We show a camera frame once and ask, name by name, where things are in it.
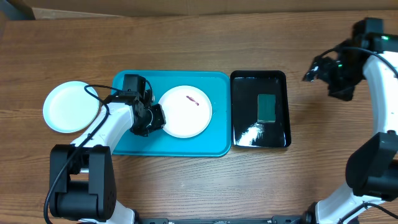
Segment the light blue plate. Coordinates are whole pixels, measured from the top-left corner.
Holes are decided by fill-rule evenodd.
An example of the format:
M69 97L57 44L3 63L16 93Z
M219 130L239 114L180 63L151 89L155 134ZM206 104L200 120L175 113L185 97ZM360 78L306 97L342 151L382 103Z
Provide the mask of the light blue plate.
M62 83L46 97L43 117L47 126L59 133L86 128L95 118L100 102L94 88L81 81Z

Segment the green sponge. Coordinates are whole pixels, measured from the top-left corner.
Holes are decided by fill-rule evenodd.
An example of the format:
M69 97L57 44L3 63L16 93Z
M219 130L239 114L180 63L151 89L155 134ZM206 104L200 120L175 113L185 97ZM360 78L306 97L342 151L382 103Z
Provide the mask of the green sponge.
M258 94L257 96L257 122L274 123L275 115L275 95Z

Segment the white plate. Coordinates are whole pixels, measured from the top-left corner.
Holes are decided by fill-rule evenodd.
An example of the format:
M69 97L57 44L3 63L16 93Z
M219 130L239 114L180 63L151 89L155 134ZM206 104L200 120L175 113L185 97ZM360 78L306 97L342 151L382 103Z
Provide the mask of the white plate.
M176 86L159 100L165 115L163 130L176 138L192 138L202 133L212 117L207 95L194 86Z

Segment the teal plastic tray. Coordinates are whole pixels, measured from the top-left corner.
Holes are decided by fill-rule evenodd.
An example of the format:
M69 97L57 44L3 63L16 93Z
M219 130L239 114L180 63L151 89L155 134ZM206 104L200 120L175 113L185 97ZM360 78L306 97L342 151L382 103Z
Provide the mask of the teal plastic tray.
M121 89L125 74L144 77L152 86L155 100L169 89L188 85L203 91L210 99L212 117L206 129L192 138L176 138L163 129L148 137L126 131L114 154L128 156L221 157L231 147L231 100L229 76L222 72L123 70L113 78L112 87Z

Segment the black plastic tray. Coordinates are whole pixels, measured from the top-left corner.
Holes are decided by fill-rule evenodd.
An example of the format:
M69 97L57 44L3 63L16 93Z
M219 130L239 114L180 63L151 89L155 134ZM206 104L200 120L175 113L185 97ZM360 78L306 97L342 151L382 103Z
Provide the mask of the black plastic tray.
M287 82L280 70L236 70L230 76L232 140L238 147L289 147ZM257 122L258 94L275 95L274 123Z

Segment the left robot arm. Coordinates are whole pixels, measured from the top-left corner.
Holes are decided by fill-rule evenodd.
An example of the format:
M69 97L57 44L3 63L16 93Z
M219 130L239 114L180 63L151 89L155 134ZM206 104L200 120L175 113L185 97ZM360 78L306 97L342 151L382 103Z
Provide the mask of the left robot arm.
M91 126L71 144L57 144L50 153L50 188L44 219L106 223L134 221L134 212L118 206L112 153L126 131L147 136L161 129L165 115L159 104L108 103Z

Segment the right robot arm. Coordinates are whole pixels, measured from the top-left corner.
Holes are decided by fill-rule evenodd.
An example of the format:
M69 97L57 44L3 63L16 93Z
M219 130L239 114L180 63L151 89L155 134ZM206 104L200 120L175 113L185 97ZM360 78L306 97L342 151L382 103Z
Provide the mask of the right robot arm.
M397 198L397 36L381 31L358 33L322 53L303 80L328 84L329 95L349 101L355 86L366 80L373 109L373 136L348 159L345 182L328 198L313 203L301 223L356 223L377 208L396 218L382 203Z

